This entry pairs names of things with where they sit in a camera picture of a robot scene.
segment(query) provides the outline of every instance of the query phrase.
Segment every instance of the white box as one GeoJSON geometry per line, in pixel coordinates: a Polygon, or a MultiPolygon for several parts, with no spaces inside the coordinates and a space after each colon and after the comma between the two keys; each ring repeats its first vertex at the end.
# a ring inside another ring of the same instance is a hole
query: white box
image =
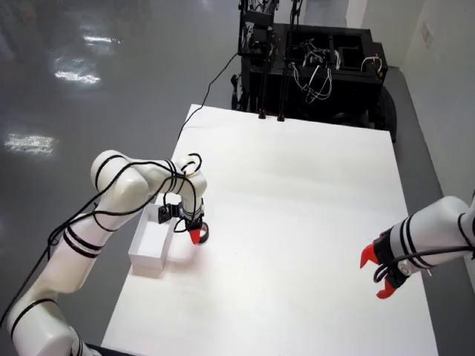
{"type": "Polygon", "coordinates": [[[165,267],[174,235],[173,227],[177,223],[177,218],[159,224],[158,208],[160,206],[149,204],[143,209],[134,239],[128,250],[134,271],[146,269],[160,273],[165,267]]]}

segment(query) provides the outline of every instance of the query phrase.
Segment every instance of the white tabletop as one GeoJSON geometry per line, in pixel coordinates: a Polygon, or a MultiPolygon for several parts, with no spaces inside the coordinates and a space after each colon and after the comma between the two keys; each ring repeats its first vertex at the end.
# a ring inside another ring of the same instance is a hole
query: white tabletop
{"type": "Polygon", "coordinates": [[[376,265],[359,269],[361,250],[407,216],[389,133],[205,107],[174,158],[190,152],[208,180],[209,241],[177,235],[168,256],[186,263],[160,278],[129,272],[102,346],[437,355],[421,275],[379,300],[376,265]]]}

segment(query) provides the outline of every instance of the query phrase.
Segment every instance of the robotic arm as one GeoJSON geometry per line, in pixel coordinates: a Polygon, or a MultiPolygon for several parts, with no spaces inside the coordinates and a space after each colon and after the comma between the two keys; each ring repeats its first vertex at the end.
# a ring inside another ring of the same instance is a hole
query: robotic arm
{"type": "Polygon", "coordinates": [[[475,194],[468,207],[456,197],[445,197],[381,233],[361,254],[380,265],[374,281],[384,279],[377,296],[390,297],[412,274],[467,254],[475,256],[475,194]]]}
{"type": "Polygon", "coordinates": [[[100,154],[91,179],[103,192],[93,213],[67,224],[43,272],[8,315],[8,330],[20,356],[97,356],[62,316],[59,293],[84,284],[107,239],[158,193],[182,198],[179,215],[193,243],[200,243],[206,180],[190,154],[179,162],[131,159],[116,151],[100,154]]]}

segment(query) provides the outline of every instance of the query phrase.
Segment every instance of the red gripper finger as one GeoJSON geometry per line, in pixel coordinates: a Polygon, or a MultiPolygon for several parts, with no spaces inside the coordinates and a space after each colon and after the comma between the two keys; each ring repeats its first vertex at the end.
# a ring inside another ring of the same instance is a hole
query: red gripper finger
{"type": "Polygon", "coordinates": [[[376,293],[376,296],[379,299],[386,299],[386,298],[389,298],[391,295],[393,295],[395,290],[396,289],[392,285],[390,285],[390,283],[387,280],[384,280],[384,289],[376,293]]]}
{"type": "Polygon", "coordinates": [[[361,262],[359,264],[359,268],[363,268],[363,266],[366,265],[366,262],[368,261],[373,261],[376,265],[379,264],[378,258],[374,254],[374,243],[364,248],[363,252],[361,253],[361,262]]]}
{"type": "Polygon", "coordinates": [[[200,229],[190,231],[191,241],[194,245],[197,245],[200,242],[200,232],[200,229]]]}

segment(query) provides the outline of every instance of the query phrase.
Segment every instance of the glossy floor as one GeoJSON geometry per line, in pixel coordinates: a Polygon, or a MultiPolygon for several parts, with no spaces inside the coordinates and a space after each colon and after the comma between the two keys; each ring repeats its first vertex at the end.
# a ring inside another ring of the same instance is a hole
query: glossy floor
{"type": "MultiPolygon", "coordinates": [[[[319,2],[328,0],[310,0],[309,13],[313,6],[327,11],[322,18],[344,18],[342,6],[319,2]]],[[[3,308],[49,232],[94,193],[89,169],[99,152],[171,156],[189,105],[201,102],[209,81],[236,51],[238,2],[7,0],[0,16],[3,308]]],[[[234,60],[217,80],[208,105],[229,107],[229,78],[239,67],[234,60]]],[[[390,71],[387,86],[399,112],[395,150],[414,212],[441,193],[398,70],[390,71]],[[425,174],[415,177],[415,167],[425,174]]],[[[136,225],[130,222],[108,241],[79,292],[60,298],[66,318],[89,343],[101,343],[130,266],[136,225]]],[[[475,320],[465,268],[456,261],[433,273],[425,287],[440,354],[471,355],[470,334],[459,330],[475,320]]],[[[0,349],[14,355],[4,329],[0,349]]]]}

